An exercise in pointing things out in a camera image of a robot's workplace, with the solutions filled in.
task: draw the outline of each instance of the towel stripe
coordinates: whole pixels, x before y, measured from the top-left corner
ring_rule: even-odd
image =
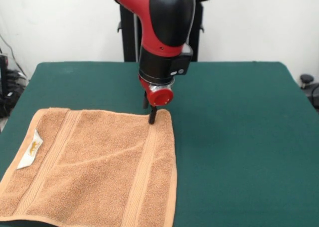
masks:
[[[14,215],[23,214],[33,202],[37,192],[42,186],[45,177],[52,169],[62,147],[64,146],[65,141],[72,130],[72,127],[75,126],[74,124],[76,123],[79,114],[80,111],[68,111],[68,113],[66,114],[61,129],[58,132],[54,143],[52,144],[45,159],[43,160],[43,163],[39,168],[38,173],[34,177],[32,184],[21,199],[17,209],[14,212]]]
[[[143,204],[155,152],[156,135],[157,125],[150,125],[123,215],[122,227],[134,227],[138,224],[138,212]]]

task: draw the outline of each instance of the white wall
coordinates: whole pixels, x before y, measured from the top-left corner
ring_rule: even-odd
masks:
[[[204,6],[201,61],[282,61],[295,79],[305,72],[319,79],[319,0]],[[29,75],[44,61],[122,61],[119,21],[113,0],[0,0],[0,32]]]

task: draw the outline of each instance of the green table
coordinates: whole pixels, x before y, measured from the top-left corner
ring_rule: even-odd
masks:
[[[43,63],[0,135],[0,176],[40,108],[145,114],[135,63]],[[319,226],[319,116],[280,63],[194,63],[172,114],[176,227]],[[0,227],[48,226],[10,222]]]

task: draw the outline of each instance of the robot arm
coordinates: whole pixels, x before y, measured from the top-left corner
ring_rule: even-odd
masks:
[[[195,0],[115,0],[135,13],[142,23],[139,78],[152,105],[172,101],[175,75],[186,74],[192,50],[186,43],[195,11]]]

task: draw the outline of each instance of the black stand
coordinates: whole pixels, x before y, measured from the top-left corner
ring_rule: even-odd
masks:
[[[7,86],[7,57],[0,56],[0,72],[1,72],[1,90],[2,96],[8,95],[8,86]]]

